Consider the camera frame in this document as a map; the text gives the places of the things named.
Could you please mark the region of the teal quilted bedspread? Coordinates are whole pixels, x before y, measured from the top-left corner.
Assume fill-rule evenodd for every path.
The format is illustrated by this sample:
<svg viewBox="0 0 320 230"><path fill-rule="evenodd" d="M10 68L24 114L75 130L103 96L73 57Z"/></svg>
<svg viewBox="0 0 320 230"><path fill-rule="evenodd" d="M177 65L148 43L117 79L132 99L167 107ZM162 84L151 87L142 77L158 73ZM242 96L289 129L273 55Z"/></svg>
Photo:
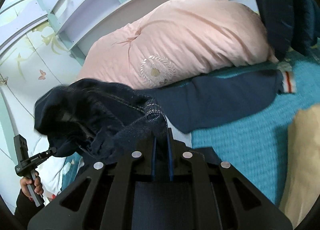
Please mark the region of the teal quilted bedspread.
<svg viewBox="0 0 320 230"><path fill-rule="evenodd" d="M319 103L319 50L308 57L291 51L285 60L295 75L296 93L278 95L263 111L238 121L178 133L193 148L213 147L276 205L287 173L287 127L298 110Z"/></svg>

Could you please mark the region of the dark blue puffer jacket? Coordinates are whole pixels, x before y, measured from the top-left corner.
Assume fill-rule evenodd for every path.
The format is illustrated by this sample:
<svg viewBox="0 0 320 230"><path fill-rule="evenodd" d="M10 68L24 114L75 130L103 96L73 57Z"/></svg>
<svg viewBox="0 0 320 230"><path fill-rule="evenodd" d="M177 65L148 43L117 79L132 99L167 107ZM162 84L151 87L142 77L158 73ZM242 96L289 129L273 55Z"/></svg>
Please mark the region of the dark blue puffer jacket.
<svg viewBox="0 0 320 230"><path fill-rule="evenodd" d="M319 0L256 0L267 40L282 60L293 49L308 56L319 38Z"/></svg>

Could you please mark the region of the beige folded cloth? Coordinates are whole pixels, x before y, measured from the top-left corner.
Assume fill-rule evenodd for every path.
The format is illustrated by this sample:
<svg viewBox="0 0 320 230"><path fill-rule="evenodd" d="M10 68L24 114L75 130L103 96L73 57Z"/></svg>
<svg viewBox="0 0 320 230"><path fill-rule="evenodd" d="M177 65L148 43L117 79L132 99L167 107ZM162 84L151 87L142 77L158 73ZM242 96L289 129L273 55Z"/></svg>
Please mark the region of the beige folded cloth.
<svg viewBox="0 0 320 230"><path fill-rule="evenodd" d="M296 113L288 127L287 152L279 209L296 229L319 197L319 104Z"/></svg>

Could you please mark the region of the navy sweater with striped cuff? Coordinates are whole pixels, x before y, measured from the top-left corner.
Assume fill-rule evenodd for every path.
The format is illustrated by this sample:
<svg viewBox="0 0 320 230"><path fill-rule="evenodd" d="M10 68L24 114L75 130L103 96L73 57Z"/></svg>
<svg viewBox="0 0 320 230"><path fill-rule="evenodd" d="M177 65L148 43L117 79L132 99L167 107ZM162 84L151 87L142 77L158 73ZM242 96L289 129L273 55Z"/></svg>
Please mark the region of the navy sweater with striped cuff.
<svg viewBox="0 0 320 230"><path fill-rule="evenodd" d="M189 133L224 125L266 109L281 93L295 93L291 71L261 70L230 78L200 76L188 84L149 89L169 121Z"/></svg>

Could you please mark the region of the dark denim jeans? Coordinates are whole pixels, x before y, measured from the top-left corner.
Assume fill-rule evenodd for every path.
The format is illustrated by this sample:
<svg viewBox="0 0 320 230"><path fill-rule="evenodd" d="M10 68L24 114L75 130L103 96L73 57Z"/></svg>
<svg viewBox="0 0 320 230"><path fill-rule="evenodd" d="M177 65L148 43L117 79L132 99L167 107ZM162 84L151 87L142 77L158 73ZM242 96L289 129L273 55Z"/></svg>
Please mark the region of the dark denim jeans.
<svg viewBox="0 0 320 230"><path fill-rule="evenodd" d="M146 90L81 79L50 89L34 107L34 129L57 157L78 153L86 164L114 162L146 138L167 135L160 104Z"/></svg>

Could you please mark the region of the pink quilted duvet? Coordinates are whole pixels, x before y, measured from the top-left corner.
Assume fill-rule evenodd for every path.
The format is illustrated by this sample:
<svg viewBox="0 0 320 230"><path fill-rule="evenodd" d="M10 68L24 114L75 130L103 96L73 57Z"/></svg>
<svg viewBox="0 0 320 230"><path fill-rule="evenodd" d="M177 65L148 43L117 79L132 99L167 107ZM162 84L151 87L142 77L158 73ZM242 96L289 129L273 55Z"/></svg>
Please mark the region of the pink quilted duvet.
<svg viewBox="0 0 320 230"><path fill-rule="evenodd" d="M260 16L230 0L169 0L101 38L78 74L133 89L276 61Z"/></svg>

